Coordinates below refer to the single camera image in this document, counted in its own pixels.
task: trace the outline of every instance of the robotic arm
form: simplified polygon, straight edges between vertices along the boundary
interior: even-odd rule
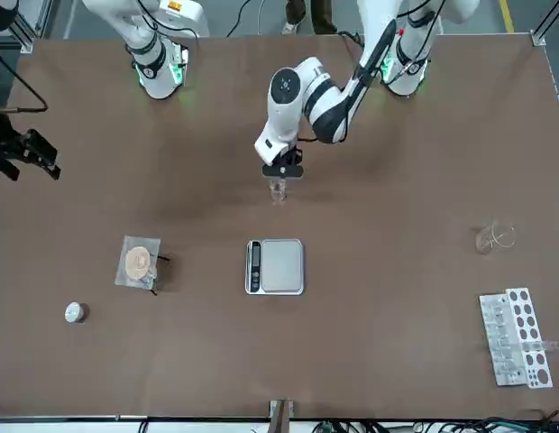
[[[293,162],[299,159],[297,166],[301,161],[295,156],[302,113],[320,142],[338,143],[345,138],[358,106],[394,41],[395,17],[400,4],[401,0],[358,0],[365,32],[364,50],[342,90],[315,57],[304,60],[294,69],[284,68],[275,73],[268,93],[269,119],[255,149],[268,166],[283,169],[277,176],[301,175]],[[274,175],[274,170],[264,170],[267,176]]]
[[[140,84],[164,99],[183,83],[188,51],[168,36],[209,36],[203,8],[191,0],[83,0],[124,39]]]
[[[450,3],[455,21],[463,21],[473,13],[480,0],[411,0],[410,10],[417,10],[408,17],[404,33],[407,43],[401,43],[402,38],[396,34],[396,16],[401,0],[357,1],[364,29],[364,49],[345,88],[339,89],[334,84],[315,57],[304,60],[294,69],[280,69],[272,77],[268,92],[268,121],[255,142],[255,149],[266,164],[262,168],[264,176],[301,177],[303,170],[298,165],[302,161],[302,151],[296,144],[302,115],[311,124],[318,141],[327,144],[342,142],[365,93],[380,72],[382,62],[387,63],[383,66],[387,67],[388,76],[396,71],[396,75],[402,77],[403,69],[413,71],[413,64],[427,62],[435,36],[430,26],[435,27],[444,3]],[[432,37],[425,39],[428,30]],[[421,81],[425,68],[418,70],[421,75],[410,76],[409,85]],[[394,79],[396,81],[406,87],[406,83]],[[394,83],[384,81],[384,84],[394,91],[391,88]]]

